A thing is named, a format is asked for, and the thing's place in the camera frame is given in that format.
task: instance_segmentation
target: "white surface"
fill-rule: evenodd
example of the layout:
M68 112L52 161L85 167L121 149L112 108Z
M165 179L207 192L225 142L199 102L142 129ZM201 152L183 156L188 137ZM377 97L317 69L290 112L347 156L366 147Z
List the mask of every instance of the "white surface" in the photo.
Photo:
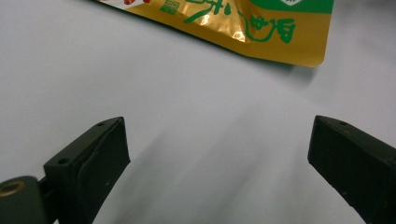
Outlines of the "white surface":
M306 159L314 116L396 147L396 2L336 1L326 60L252 60L83 0L0 7L0 181L124 116L95 223L363 223Z

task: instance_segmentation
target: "yellow package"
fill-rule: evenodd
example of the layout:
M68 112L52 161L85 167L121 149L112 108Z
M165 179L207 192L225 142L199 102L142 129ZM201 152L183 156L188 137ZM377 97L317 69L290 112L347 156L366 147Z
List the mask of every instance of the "yellow package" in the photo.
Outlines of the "yellow package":
M243 55L317 66L333 0L100 0Z

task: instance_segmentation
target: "white table surface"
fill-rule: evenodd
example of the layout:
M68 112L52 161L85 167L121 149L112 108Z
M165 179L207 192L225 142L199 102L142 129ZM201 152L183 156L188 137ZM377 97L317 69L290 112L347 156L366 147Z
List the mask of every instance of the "white table surface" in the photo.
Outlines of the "white table surface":
M86 0L2 1L0 182L124 116L132 163L95 223L363 223L306 156L317 114L396 146L395 11L336 0L305 68Z

